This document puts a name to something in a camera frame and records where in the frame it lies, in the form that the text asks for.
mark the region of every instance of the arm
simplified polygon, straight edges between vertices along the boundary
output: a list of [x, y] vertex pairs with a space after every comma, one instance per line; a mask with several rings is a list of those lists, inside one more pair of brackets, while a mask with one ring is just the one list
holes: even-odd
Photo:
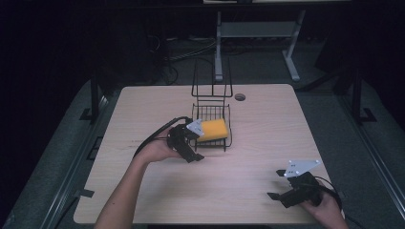
[[[157, 137], [166, 137], [169, 129]], [[181, 157], [169, 149], [165, 140], [155, 140], [135, 156], [117, 188], [105, 203], [96, 221], [95, 228], [131, 228], [140, 184], [149, 163], [169, 157]]]
[[322, 202], [319, 206], [313, 206], [310, 201], [304, 201], [300, 203], [301, 207], [313, 215], [325, 228], [349, 229], [348, 224], [345, 222], [345, 219], [343, 219], [336, 200], [325, 192], [321, 192], [321, 195]]

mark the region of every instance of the table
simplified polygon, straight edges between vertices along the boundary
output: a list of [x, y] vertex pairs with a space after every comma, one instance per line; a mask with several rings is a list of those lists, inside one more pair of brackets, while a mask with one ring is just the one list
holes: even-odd
[[[199, 86], [210, 90], [211, 86]], [[267, 192], [290, 190], [276, 170], [291, 159], [321, 159], [289, 85], [233, 85], [245, 101], [227, 98], [232, 145], [199, 148], [201, 161], [170, 158], [151, 164], [139, 192], [134, 223], [313, 223], [301, 207], [285, 208]], [[128, 87], [121, 92], [81, 197], [75, 222], [95, 223], [140, 143], [174, 117], [191, 116], [191, 86]], [[311, 172], [329, 179], [323, 164]]]

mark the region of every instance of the forearm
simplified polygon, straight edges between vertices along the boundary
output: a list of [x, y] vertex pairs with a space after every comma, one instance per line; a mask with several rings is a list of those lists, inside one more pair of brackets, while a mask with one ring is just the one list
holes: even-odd
[[117, 188], [104, 205], [95, 228], [131, 228], [143, 175], [148, 166], [134, 158]]

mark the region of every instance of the yellow object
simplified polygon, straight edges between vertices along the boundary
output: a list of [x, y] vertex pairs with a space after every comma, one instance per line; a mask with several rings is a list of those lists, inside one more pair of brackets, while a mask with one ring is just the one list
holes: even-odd
[[225, 120], [223, 118], [202, 122], [203, 135], [197, 138], [197, 141], [208, 141], [227, 138], [228, 131], [226, 129]]

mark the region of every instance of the hand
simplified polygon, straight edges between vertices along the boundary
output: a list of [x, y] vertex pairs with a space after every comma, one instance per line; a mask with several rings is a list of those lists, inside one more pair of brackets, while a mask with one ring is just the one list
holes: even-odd
[[159, 135], [156, 139], [147, 144], [135, 157], [134, 159], [141, 159], [145, 163], [151, 163], [155, 161], [161, 161], [169, 157], [181, 158], [179, 153], [170, 149], [167, 146], [167, 135], [169, 134], [170, 128], [167, 128]]
[[[320, 185], [325, 186], [321, 181], [318, 180], [318, 182]], [[322, 202], [319, 206], [313, 206], [311, 201], [304, 201], [300, 205], [326, 228], [349, 228], [334, 197], [326, 192], [321, 192], [321, 198]]]

